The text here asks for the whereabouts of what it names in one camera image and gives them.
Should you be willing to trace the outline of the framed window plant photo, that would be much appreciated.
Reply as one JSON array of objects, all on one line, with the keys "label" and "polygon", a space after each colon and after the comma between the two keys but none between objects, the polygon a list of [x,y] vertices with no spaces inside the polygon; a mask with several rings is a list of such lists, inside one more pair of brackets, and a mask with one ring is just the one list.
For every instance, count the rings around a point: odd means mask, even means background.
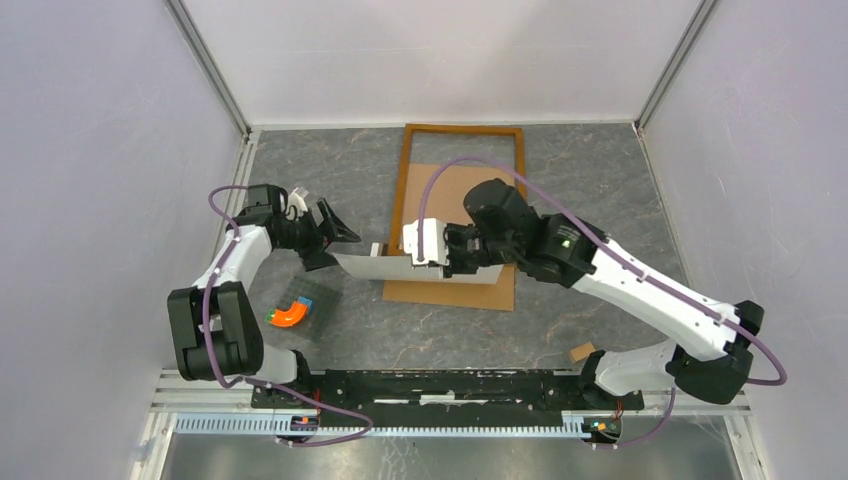
[{"label": "framed window plant photo", "polygon": [[347,274],[361,280],[494,285],[504,269],[503,265],[481,267],[474,274],[453,274],[448,278],[442,267],[415,266],[408,255],[361,256],[332,253],[332,256]]}]

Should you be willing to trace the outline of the wooden picture frame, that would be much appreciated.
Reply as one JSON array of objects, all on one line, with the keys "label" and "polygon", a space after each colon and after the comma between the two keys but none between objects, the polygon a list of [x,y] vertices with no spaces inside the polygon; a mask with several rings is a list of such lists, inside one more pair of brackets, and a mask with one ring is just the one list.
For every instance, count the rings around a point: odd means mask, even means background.
[{"label": "wooden picture frame", "polygon": [[407,187],[409,168],[411,165],[413,137],[416,133],[511,137],[514,141],[515,170],[522,175],[526,173],[525,139],[523,129],[520,127],[494,125],[407,123],[404,126],[403,131],[403,138],[399,157],[398,175],[396,180],[395,196],[392,208],[392,217],[389,229],[389,237],[386,245],[386,253],[389,256],[398,256],[402,253],[401,221],[403,219],[405,192]]}]

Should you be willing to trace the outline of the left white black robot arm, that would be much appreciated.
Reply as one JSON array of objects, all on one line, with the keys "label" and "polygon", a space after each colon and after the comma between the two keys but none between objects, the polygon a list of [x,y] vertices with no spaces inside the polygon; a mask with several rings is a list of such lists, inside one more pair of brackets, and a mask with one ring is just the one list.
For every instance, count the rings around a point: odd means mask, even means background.
[{"label": "left white black robot arm", "polygon": [[176,364],[187,381],[217,381],[226,388],[255,378],[276,383],[290,407],[306,405],[314,394],[303,355],[265,344],[248,291],[261,264],[275,250],[295,252],[308,271],[336,265],[327,249],[358,243],[351,230],[320,198],[315,218],[300,190],[271,184],[248,186],[246,204],[224,218],[224,244],[212,264],[189,287],[166,301]]}]

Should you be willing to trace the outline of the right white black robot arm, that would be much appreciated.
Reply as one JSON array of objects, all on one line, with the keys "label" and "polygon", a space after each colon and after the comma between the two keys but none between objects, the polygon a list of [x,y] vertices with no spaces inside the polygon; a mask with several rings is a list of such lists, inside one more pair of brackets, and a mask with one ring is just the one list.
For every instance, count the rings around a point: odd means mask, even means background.
[{"label": "right white black robot arm", "polygon": [[751,383],[750,346],[764,317],[755,302],[701,295],[573,214],[538,214],[500,179],[475,186],[463,204],[470,224],[446,223],[424,236],[438,247],[445,276],[513,265],[539,282],[610,303],[666,336],[649,347],[591,354],[577,382],[585,405],[602,408],[615,397],[670,387],[726,405]]}]

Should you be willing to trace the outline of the orange curved toy brick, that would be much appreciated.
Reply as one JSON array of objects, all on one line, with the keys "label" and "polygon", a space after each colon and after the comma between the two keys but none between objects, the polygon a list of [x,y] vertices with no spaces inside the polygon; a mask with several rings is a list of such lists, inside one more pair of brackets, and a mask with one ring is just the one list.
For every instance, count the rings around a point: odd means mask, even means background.
[{"label": "orange curved toy brick", "polygon": [[297,301],[294,301],[285,309],[274,309],[276,311],[274,323],[270,325],[283,329],[293,328],[305,320],[310,309],[311,308],[307,309],[304,305],[298,304]]}]

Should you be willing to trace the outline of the brown fibreboard backing board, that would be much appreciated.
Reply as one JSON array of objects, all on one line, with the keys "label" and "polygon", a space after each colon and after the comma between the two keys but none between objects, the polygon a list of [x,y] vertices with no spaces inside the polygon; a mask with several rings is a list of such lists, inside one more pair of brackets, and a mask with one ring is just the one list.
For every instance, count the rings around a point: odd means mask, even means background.
[{"label": "brown fibreboard backing board", "polygon": [[[402,226],[417,218],[419,203],[436,164],[411,163],[409,168]],[[479,183],[512,178],[492,167],[454,165],[443,172],[427,200],[426,215],[454,224],[467,225],[471,218],[463,199]],[[494,285],[387,281],[383,298],[387,301],[512,311],[514,309],[515,269],[505,266]]]}]

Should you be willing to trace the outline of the grey building baseplate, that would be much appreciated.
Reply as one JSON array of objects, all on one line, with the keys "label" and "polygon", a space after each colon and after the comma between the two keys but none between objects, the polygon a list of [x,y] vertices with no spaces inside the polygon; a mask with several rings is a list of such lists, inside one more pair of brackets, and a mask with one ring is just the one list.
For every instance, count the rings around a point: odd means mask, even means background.
[{"label": "grey building baseplate", "polygon": [[309,341],[317,341],[323,336],[324,331],[335,317],[342,299],[342,291],[310,280],[305,276],[296,276],[284,290],[277,305],[271,310],[285,309],[294,301],[297,301],[299,297],[306,297],[313,302],[305,320],[293,328],[274,328]]}]

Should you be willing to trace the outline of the small cardboard block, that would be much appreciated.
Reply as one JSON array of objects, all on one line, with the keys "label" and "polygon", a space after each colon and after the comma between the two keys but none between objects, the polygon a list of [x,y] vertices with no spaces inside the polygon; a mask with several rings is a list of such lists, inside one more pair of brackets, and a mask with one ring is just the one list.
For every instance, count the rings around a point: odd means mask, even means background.
[{"label": "small cardboard block", "polygon": [[568,352],[568,357],[573,363],[579,363],[587,360],[595,351],[595,346],[591,342],[587,342],[572,348]]}]

